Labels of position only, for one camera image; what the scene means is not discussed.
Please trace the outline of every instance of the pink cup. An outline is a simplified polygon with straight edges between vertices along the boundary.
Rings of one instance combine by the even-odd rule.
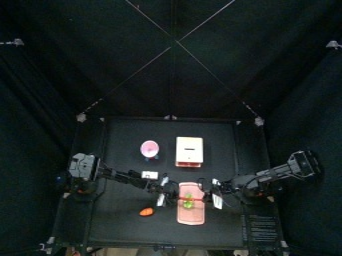
[[[145,158],[156,158],[159,146],[155,141],[147,140],[140,147],[140,152]]]

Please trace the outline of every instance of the small orange toy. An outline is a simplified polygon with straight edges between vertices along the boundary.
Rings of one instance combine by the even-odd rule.
[[[148,207],[148,208],[144,208],[141,211],[140,211],[140,216],[143,217],[148,217],[151,216],[152,214],[155,213],[153,211],[153,208]]]

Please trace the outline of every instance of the small white box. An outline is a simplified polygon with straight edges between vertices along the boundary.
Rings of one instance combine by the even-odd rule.
[[[200,167],[203,163],[203,139],[196,137],[176,137],[177,167]]]
[[[143,171],[141,178],[148,180],[157,180],[157,172]]]

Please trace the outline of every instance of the black fabric wall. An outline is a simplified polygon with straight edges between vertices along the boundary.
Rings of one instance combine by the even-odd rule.
[[[4,32],[1,37],[14,34]],[[65,171],[74,117],[29,57],[0,46],[0,254],[30,251],[52,231],[54,177]]]
[[[306,183],[291,182],[280,213],[287,241],[306,255],[342,253],[342,51],[330,50],[311,74],[267,120],[272,164],[311,149],[323,174]]]
[[[267,117],[342,23],[339,0],[10,0],[0,10],[74,112],[100,100],[89,114],[143,117],[253,118],[241,101]]]

